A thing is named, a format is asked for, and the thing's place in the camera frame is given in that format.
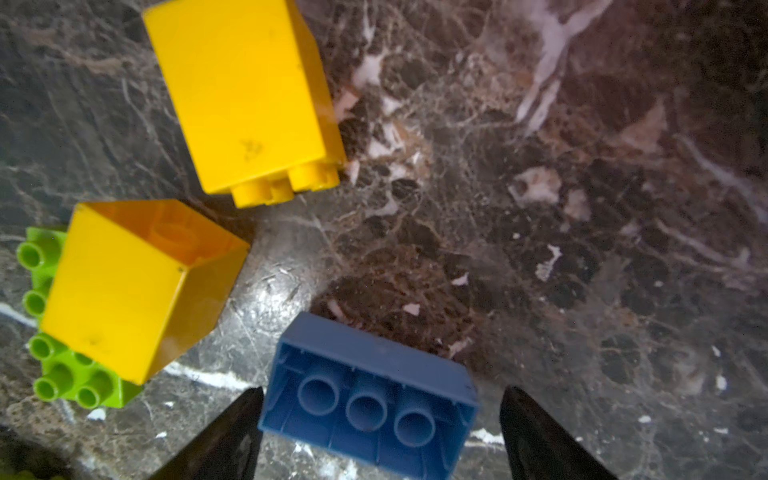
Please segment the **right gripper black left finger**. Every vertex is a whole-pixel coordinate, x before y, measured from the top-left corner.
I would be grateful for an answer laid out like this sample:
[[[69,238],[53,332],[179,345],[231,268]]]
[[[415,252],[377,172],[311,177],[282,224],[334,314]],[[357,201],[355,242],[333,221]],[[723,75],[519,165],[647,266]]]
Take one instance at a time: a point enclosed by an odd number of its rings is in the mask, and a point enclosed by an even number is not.
[[[261,387],[245,390],[150,479],[233,479],[255,476],[262,431]]]

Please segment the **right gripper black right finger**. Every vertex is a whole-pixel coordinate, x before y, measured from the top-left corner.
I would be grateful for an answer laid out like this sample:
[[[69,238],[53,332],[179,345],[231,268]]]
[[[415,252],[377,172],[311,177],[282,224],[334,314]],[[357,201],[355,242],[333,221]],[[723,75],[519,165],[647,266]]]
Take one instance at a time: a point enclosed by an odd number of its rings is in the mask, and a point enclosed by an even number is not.
[[[617,479],[517,386],[505,389],[499,421],[514,480]]]

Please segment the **green lego mid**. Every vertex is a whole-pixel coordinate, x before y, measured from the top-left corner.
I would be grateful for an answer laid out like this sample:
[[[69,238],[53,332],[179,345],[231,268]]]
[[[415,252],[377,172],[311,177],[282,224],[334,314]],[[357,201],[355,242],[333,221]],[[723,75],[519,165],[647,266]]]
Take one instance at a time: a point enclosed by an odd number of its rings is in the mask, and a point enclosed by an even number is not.
[[[144,388],[121,379],[114,371],[78,353],[42,331],[45,313],[67,232],[61,227],[29,227],[16,249],[18,263],[30,275],[31,288],[22,304],[34,317],[37,333],[27,343],[29,353],[41,365],[34,381],[35,395],[44,402],[64,399],[81,408],[122,409]]]

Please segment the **blue lego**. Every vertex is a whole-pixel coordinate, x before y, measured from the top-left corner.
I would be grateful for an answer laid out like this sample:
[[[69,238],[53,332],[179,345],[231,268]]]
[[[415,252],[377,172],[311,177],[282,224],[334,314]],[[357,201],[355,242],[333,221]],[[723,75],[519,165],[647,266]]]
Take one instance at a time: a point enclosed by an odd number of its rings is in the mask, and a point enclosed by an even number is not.
[[[277,344],[259,427],[403,477],[449,479],[478,410],[464,366],[303,312]]]

